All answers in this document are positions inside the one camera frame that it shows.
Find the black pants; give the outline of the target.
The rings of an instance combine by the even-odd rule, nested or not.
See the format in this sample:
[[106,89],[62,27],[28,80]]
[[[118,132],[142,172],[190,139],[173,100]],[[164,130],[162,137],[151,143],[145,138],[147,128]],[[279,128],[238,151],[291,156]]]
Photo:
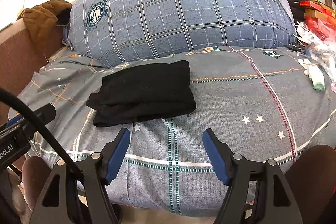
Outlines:
[[190,89],[189,62],[139,65],[105,76],[86,105],[96,112],[96,127],[190,114],[197,105]]

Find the red plastic bag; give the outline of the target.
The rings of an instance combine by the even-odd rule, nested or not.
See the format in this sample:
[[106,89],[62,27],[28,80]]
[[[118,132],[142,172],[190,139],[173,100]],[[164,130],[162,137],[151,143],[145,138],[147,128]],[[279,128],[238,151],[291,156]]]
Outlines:
[[321,40],[335,42],[335,24],[329,23],[323,19],[305,16],[305,23],[308,29]]

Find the brown fuzzy garment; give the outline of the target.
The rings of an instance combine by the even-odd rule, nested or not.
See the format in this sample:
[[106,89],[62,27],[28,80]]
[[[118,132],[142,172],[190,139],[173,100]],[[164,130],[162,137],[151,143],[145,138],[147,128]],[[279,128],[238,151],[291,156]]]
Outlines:
[[23,22],[34,43],[48,38],[54,27],[64,27],[70,21],[72,3],[65,0],[50,0],[21,11],[17,19]]

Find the blue plaid folded quilt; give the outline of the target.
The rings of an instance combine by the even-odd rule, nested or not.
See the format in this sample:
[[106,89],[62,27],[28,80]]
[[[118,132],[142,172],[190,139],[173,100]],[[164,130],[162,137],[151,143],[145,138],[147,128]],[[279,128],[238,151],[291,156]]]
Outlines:
[[295,41],[288,0],[77,0],[65,45],[108,67],[205,47]]

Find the clear plastic bag clutter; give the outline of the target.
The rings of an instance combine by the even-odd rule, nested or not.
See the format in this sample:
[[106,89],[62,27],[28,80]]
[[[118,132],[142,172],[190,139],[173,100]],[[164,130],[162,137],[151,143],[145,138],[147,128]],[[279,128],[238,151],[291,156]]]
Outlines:
[[304,53],[313,59],[329,76],[331,90],[335,93],[335,42],[321,40],[304,22],[297,22],[298,40],[307,43]]

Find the white work glove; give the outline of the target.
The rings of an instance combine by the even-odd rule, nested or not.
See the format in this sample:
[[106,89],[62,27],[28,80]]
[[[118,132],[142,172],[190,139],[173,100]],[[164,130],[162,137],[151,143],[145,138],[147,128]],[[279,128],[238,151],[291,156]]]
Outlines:
[[304,68],[304,74],[311,80],[313,89],[325,91],[325,79],[319,67],[309,59],[298,59],[297,61]]

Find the grey star patterned bedsheet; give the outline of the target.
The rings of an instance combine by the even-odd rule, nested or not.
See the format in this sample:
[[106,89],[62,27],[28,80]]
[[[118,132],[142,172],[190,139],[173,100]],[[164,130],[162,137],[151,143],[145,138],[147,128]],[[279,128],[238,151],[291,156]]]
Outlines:
[[[247,159],[275,159],[286,171],[314,145],[335,146],[335,93],[313,89],[285,49],[221,47],[159,58],[189,62],[196,109],[191,114],[130,123],[130,145],[120,171],[106,191],[113,203],[164,209],[188,217],[212,217],[226,187],[217,179],[202,144],[210,128]],[[86,106],[102,78],[148,59],[113,68],[67,52],[35,73],[19,99],[35,110],[56,109],[48,129],[74,161],[84,160],[112,141],[119,126],[97,128]]]

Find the brown wooden bed frame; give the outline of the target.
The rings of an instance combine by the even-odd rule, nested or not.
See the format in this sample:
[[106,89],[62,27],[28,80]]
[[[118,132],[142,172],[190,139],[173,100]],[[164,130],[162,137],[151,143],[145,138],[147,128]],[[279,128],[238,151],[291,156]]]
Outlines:
[[63,28],[54,26],[48,38],[35,45],[22,19],[1,30],[1,88],[18,95],[63,47],[62,38]]

